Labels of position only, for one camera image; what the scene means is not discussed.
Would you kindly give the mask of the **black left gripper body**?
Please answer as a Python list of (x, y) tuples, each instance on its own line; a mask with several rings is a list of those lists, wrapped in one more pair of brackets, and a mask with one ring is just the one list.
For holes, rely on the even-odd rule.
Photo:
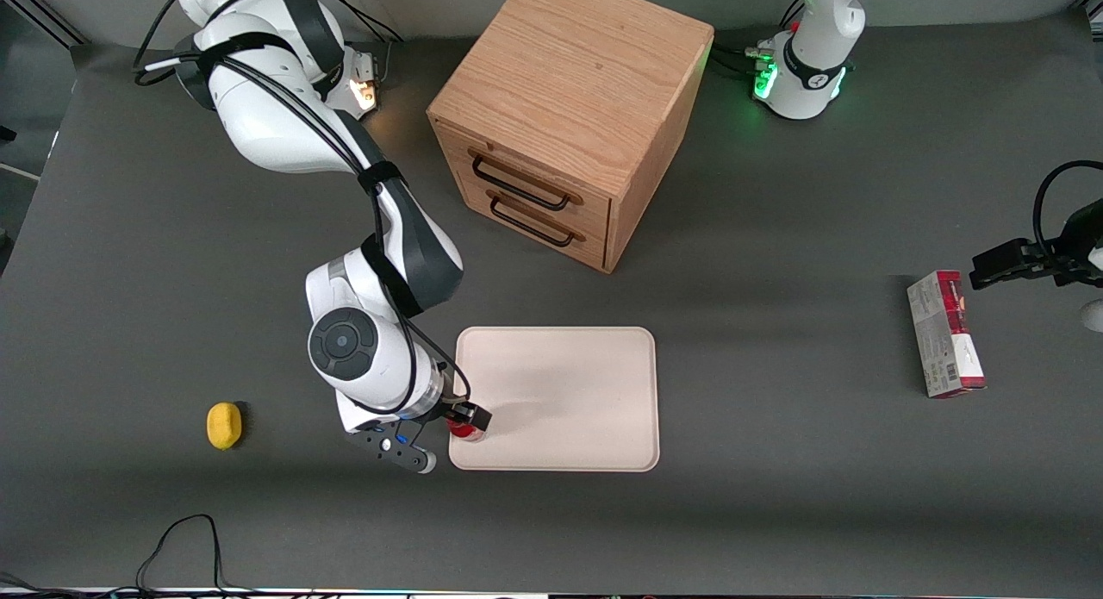
[(1065, 272), (1053, 272), (1054, 286), (1085, 284), (1102, 288), (1100, 272), (1102, 240), (1102, 199), (1078, 208), (1064, 223), (1058, 237), (1048, 240), (1056, 261)]

